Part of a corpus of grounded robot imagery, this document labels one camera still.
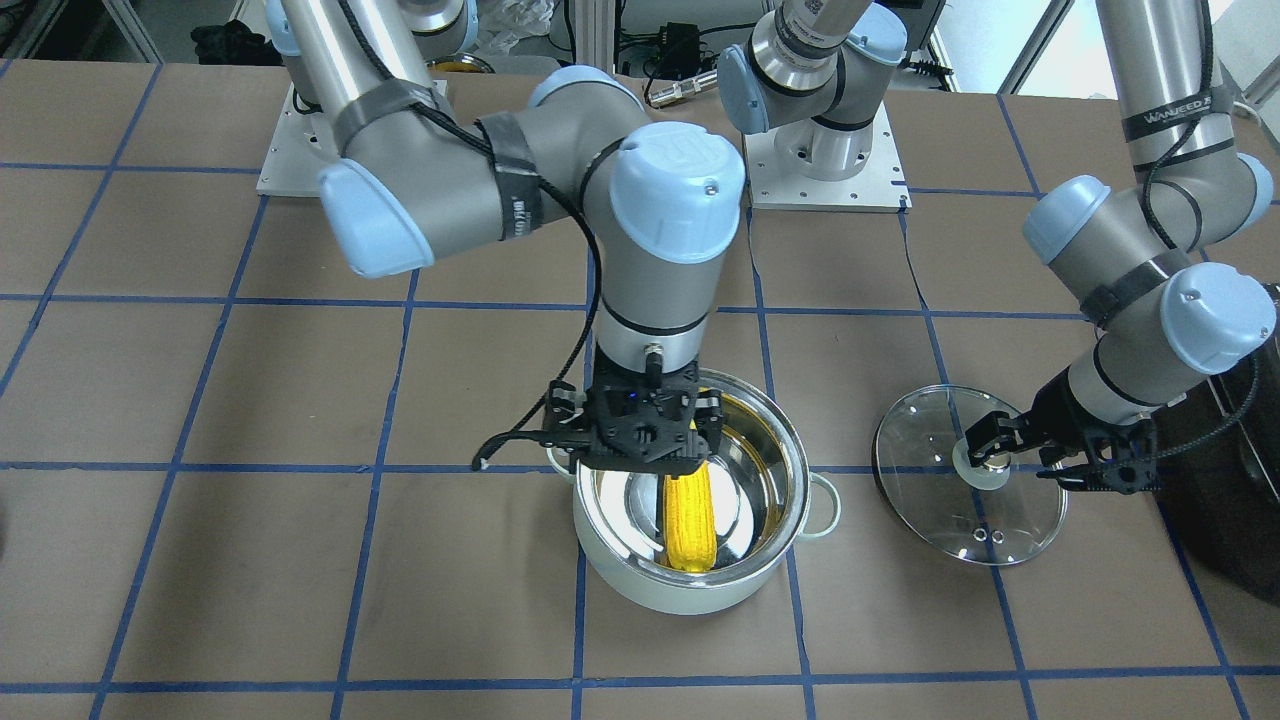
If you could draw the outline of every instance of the light blue joint cap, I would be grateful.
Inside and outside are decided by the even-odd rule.
[[[873,3],[849,31],[847,42],[870,60],[897,67],[906,56],[906,26],[893,10]]]
[[[280,0],[266,0],[266,27],[271,31],[271,46],[287,58],[302,55],[298,41],[293,37],[293,28],[289,27],[289,18],[284,15],[284,5]]]
[[[480,10],[476,6],[476,0],[467,0],[465,12],[467,14],[467,35],[462,38],[462,45],[458,46],[460,53],[470,49],[476,44],[476,37],[480,37]]]
[[[1245,218],[1244,224],[1240,225],[1240,232],[1244,228],[1258,222],[1262,215],[1267,214],[1267,208],[1271,206],[1271,197],[1275,196],[1276,181],[1271,177],[1271,170],[1268,170],[1261,160],[1253,155],[1245,155],[1244,152],[1236,152],[1236,158],[1251,170],[1253,170],[1253,182],[1257,183],[1257,195],[1253,196],[1253,210],[1249,211],[1249,217]]]
[[[716,60],[716,77],[721,90],[721,105],[733,127],[744,135],[769,131],[769,114],[764,109],[764,92],[746,61],[741,45],[730,45]]]
[[[1023,237],[1048,265],[1093,218],[1111,188],[1093,176],[1079,176],[1055,187],[1023,223]]]
[[[534,94],[529,96],[529,106],[536,108],[541,105],[543,101],[547,100],[547,96],[552,92],[577,82],[603,82],[604,85],[617,87],[622,92],[626,92],[628,97],[635,100],[636,105],[640,105],[641,110],[644,109],[640,99],[636,97],[634,92],[627,90],[621,82],[613,79],[613,76],[609,73],[593,68],[591,65],[568,65],[547,76],[547,79],[538,83],[538,87],[534,88]]]
[[[380,278],[435,263],[401,201],[364,165],[342,159],[320,170],[320,201],[351,270]]]
[[[701,126],[653,123],[622,141],[609,201],[636,245],[690,265],[733,240],[745,176],[742,156],[723,137]]]
[[[1160,325],[1188,368],[1216,375],[1271,337],[1276,309],[1258,281],[1230,265],[1201,263],[1165,283]]]

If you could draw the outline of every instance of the pot handle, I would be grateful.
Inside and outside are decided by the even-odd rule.
[[[577,478],[573,477],[573,473],[570,473],[567,468],[561,465],[559,460],[556,460],[554,454],[556,451],[553,448],[550,447],[547,448],[547,461],[552,464],[552,468],[556,468],[556,474],[564,478],[568,482],[568,484],[576,483]]]
[[[823,478],[818,473],[809,473],[809,482],[817,486],[822,486],[822,489],[827,491],[827,495],[831,496],[831,523],[827,523],[826,528],[815,533],[806,533],[801,529],[799,533],[796,533],[796,537],[799,539],[818,539],[822,537],[827,537],[831,534],[831,530],[835,530],[836,525],[840,524],[840,510],[841,510],[840,493],[836,492],[836,486],[831,484],[831,480]],[[806,521],[809,520],[808,514],[805,515],[805,520]]]

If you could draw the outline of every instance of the white mounting plate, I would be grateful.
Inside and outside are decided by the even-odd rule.
[[[443,79],[431,81],[442,97],[448,90]],[[338,161],[333,129],[324,113],[298,114],[293,109],[293,86],[284,94],[275,135],[257,176],[257,193],[283,197],[319,197],[316,174]]]
[[[876,142],[860,173],[846,181],[817,181],[788,172],[773,146],[777,128],[746,136],[746,169],[751,178],[751,206],[762,210],[835,210],[897,213],[911,206],[897,143],[881,104],[872,122]]]

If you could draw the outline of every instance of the yellow corn cob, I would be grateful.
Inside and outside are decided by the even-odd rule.
[[[663,478],[662,533],[667,541],[667,566],[705,573],[716,565],[716,515],[707,462],[691,475]]]

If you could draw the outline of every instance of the plastic bag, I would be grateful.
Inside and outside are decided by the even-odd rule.
[[[480,35],[475,51],[509,55],[517,42],[552,28],[554,0],[480,0]]]

